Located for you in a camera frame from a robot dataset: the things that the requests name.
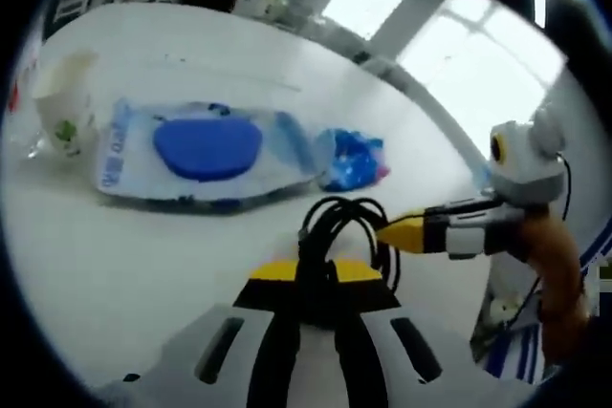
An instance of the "paper cup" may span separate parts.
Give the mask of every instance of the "paper cup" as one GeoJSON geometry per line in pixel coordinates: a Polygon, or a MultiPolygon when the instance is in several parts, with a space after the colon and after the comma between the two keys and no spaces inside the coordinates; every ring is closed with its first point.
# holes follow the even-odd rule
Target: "paper cup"
{"type": "Polygon", "coordinates": [[[93,52],[69,54],[43,67],[33,87],[32,96],[42,129],[62,157],[80,154],[96,132],[85,78],[97,59],[98,55],[93,52]]]}

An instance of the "plastic bag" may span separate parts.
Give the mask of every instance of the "plastic bag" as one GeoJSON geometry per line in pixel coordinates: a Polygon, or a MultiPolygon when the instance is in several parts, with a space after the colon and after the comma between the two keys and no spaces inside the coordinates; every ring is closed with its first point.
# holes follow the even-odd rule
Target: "plastic bag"
{"type": "Polygon", "coordinates": [[[325,191],[339,192],[364,188],[379,182],[390,170],[384,162],[382,139],[368,138],[359,131],[332,129],[336,144],[334,159],[319,186],[325,191]]]}
{"type": "Polygon", "coordinates": [[[109,129],[101,135],[95,185],[100,192],[117,197],[237,207],[314,181],[331,162],[333,152],[331,134],[311,135],[308,127],[285,112],[207,102],[141,107],[123,98],[115,105],[109,129]],[[257,161],[244,174],[217,182],[188,180],[172,173],[153,148],[153,133],[162,122],[221,117],[247,118],[261,130],[257,161]]]}

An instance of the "cable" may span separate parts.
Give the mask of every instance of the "cable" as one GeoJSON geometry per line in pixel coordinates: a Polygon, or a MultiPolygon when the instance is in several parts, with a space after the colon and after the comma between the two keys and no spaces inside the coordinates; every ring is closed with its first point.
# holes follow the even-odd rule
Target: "cable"
{"type": "MultiPolygon", "coordinates": [[[[299,230],[299,258],[321,257],[325,261],[327,252],[340,234],[351,222],[363,228],[370,249],[370,266],[379,271],[384,282],[389,285],[391,277],[391,249],[389,245],[376,240],[376,231],[389,224],[383,207],[369,198],[348,200],[342,197],[328,197],[319,200],[304,217],[299,230]],[[315,214],[325,205],[329,206],[321,213],[311,227],[315,214]]],[[[392,292],[398,288],[402,276],[400,251],[393,248],[395,276],[389,287],[392,292]]]]}
{"type": "Polygon", "coordinates": [[[563,208],[563,217],[562,220],[565,222],[567,219],[567,214],[570,211],[570,202],[572,201],[572,168],[570,167],[570,163],[565,159],[564,156],[559,155],[559,157],[563,160],[563,165],[565,166],[565,171],[567,174],[567,193],[565,195],[565,207],[563,208]]]}
{"type": "MultiPolygon", "coordinates": [[[[570,202],[572,201],[572,168],[570,166],[569,161],[566,160],[565,157],[563,157],[560,154],[558,156],[563,160],[563,165],[565,166],[566,177],[567,177],[567,192],[565,193],[565,206],[563,207],[563,214],[561,216],[561,220],[565,222],[565,220],[567,219],[567,214],[569,213],[569,210],[570,210],[570,202]]],[[[525,300],[523,301],[523,303],[520,305],[520,308],[518,308],[518,311],[516,312],[516,314],[513,316],[512,319],[508,321],[508,323],[502,329],[502,332],[500,334],[511,329],[513,325],[516,323],[516,321],[518,320],[518,317],[520,317],[520,314],[525,310],[528,303],[531,301],[532,297],[536,294],[537,286],[539,285],[540,280],[541,279],[538,277],[534,281],[534,284],[529,289],[529,292],[527,293],[527,296],[525,297],[525,300]]]]}

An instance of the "white table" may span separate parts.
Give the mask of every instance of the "white table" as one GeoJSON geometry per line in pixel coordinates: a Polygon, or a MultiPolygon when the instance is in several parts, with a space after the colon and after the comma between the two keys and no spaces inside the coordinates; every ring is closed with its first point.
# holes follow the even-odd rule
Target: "white table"
{"type": "MultiPolygon", "coordinates": [[[[391,216],[475,192],[470,171],[417,105],[353,63],[272,27],[190,7],[108,5],[53,36],[41,63],[82,48],[101,56],[89,82],[99,123],[119,96],[282,108],[383,137],[391,175],[353,195],[379,200],[391,216]]],[[[34,129],[33,108],[24,105],[19,117],[34,129]]],[[[109,205],[44,157],[6,161],[4,176],[4,223],[25,298],[59,355],[91,385],[143,373],[172,334],[213,304],[231,303],[252,269],[295,257],[301,220],[320,198],[232,217],[167,215],[109,205]]],[[[360,233],[348,228],[333,254],[366,257],[360,233]]],[[[405,255],[398,297],[468,339],[489,267],[482,256],[458,263],[405,255]]],[[[328,333],[303,334],[291,400],[346,406],[328,333]]]]}

